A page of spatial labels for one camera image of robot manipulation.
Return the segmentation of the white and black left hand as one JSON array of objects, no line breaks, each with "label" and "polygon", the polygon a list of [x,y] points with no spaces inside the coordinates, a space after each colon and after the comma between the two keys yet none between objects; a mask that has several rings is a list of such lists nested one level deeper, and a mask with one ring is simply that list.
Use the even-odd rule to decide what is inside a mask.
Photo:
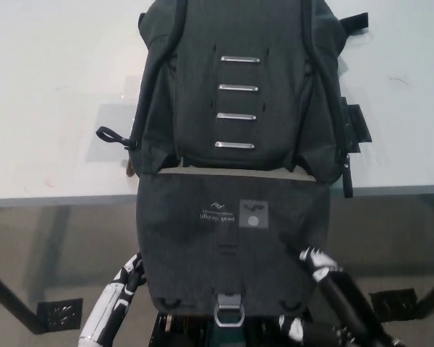
[{"label": "white and black left hand", "polygon": [[104,288],[80,333],[78,346],[112,346],[135,292],[146,283],[142,255],[130,258]]}]

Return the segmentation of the white and black right hand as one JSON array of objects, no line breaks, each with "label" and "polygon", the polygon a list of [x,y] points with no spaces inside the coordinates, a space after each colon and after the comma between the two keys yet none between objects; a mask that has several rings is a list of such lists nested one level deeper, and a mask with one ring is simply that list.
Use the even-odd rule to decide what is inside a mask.
[{"label": "white and black right hand", "polygon": [[362,292],[337,261],[315,247],[286,248],[319,286],[326,301],[359,346],[392,346],[394,339],[384,330]]}]

